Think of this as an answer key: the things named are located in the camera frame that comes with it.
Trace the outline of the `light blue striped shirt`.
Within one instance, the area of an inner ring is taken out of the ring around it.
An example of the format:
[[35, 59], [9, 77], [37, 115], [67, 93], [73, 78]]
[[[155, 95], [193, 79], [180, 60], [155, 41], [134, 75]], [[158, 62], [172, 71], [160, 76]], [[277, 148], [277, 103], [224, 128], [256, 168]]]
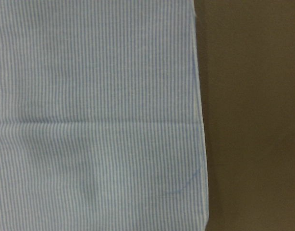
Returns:
[[0, 0], [0, 231], [203, 231], [191, 0]]

